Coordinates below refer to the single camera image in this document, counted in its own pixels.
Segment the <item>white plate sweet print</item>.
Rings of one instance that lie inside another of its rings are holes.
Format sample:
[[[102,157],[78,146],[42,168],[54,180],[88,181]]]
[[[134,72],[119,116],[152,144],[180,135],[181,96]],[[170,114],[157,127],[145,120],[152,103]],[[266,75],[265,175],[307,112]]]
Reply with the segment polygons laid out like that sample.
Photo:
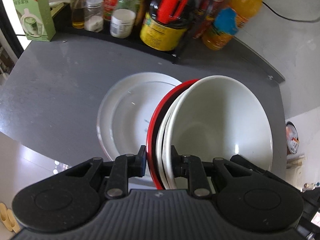
[[[101,148],[107,155],[107,157],[114,161],[114,144],[112,142],[112,135],[110,132],[111,122],[113,114],[116,110],[118,103],[124,97],[126,91],[133,86],[146,81],[169,81],[176,79],[174,77],[155,73],[144,72],[130,75],[118,81],[103,98],[97,116],[97,136],[101,145]]]

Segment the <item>red and black bowl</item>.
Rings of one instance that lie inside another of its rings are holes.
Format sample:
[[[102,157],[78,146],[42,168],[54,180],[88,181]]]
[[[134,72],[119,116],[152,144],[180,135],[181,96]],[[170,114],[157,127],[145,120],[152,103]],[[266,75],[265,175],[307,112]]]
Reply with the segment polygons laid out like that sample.
[[[159,102],[151,117],[146,136],[146,158],[153,183],[158,190],[164,190],[164,184],[160,178],[156,163],[156,139],[159,128],[169,107],[177,97],[192,86],[199,79],[188,80],[170,90]]]

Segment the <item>white bowl plain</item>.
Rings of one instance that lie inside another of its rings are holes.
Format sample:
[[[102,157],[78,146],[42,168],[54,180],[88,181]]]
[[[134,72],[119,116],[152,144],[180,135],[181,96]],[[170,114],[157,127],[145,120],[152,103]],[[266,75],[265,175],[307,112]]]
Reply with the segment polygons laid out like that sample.
[[[222,75],[200,79],[188,88],[185,100],[188,123],[177,143],[167,138],[167,179],[174,178],[171,146],[179,155],[195,155],[211,162],[216,157],[243,156],[254,165],[271,170],[273,141],[270,123],[257,97],[240,81]]]

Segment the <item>white plate bakery print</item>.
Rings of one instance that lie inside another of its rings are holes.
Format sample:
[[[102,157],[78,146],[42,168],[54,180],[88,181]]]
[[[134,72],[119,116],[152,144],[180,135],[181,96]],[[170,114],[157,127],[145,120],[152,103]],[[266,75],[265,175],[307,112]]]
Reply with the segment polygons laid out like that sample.
[[[151,117],[163,97],[181,84],[169,81],[146,81],[126,91],[118,103],[111,122],[114,156],[136,154],[146,143]]]

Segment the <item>brown pot with bags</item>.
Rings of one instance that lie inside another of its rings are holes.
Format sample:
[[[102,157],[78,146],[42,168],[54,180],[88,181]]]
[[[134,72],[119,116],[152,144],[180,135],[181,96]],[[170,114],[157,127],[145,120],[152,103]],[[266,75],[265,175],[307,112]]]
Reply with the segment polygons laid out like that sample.
[[[285,126],[285,131],[287,155],[296,154],[299,148],[299,137],[296,127],[292,122],[288,121]]]

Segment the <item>soy sauce jug yellow label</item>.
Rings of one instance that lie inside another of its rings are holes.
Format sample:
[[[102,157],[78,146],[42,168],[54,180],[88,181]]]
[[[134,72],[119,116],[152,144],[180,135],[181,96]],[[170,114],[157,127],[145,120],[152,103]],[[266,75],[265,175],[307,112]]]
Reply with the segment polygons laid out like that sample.
[[[151,0],[140,39],[159,51],[174,50],[188,29],[189,0]]]

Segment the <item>white cap glass jar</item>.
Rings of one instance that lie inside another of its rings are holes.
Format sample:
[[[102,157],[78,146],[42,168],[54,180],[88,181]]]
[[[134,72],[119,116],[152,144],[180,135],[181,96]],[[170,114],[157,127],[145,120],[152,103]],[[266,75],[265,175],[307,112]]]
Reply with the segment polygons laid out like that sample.
[[[136,19],[137,0],[118,0],[111,16],[110,34],[117,38],[127,38]]]

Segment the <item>small clear spice jar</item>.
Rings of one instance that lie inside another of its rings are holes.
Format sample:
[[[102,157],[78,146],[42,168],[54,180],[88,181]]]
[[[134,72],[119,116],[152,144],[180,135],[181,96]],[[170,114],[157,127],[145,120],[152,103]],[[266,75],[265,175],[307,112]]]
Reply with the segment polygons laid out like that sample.
[[[84,29],[98,33],[103,30],[103,0],[86,0]]]

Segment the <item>orange juice bottle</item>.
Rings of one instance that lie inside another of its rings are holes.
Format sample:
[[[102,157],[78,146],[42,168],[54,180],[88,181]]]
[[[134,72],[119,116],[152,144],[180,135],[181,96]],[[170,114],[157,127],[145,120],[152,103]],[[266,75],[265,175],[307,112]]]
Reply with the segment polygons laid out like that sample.
[[[202,42],[211,50],[222,49],[235,34],[260,10],[263,0],[229,0],[202,35]]]

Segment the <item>red snack can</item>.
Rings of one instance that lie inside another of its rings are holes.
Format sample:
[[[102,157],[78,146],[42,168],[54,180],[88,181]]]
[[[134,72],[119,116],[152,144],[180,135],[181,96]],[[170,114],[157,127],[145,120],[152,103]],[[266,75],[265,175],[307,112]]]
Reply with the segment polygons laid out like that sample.
[[[196,10],[196,19],[202,17],[203,14],[206,17],[201,21],[200,25],[195,31],[193,38],[197,39],[201,37],[204,32],[210,27],[211,23],[213,22],[217,11],[221,8],[222,4],[225,0],[202,0],[200,3],[199,8]]]

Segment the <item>black metal spice rack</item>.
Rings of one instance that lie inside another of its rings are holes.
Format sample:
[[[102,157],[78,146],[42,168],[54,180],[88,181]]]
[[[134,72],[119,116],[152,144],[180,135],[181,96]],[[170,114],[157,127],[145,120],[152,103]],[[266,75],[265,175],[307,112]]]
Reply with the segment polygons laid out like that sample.
[[[197,0],[71,0],[53,21],[57,30],[154,49],[172,60],[189,40]]]

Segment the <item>green tea box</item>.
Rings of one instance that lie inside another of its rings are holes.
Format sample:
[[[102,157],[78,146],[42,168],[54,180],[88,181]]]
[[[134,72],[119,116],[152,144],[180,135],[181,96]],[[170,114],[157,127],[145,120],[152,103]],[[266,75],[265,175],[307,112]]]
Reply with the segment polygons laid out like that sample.
[[[56,34],[48,0],[12,0],[28,40],[52,40]]]

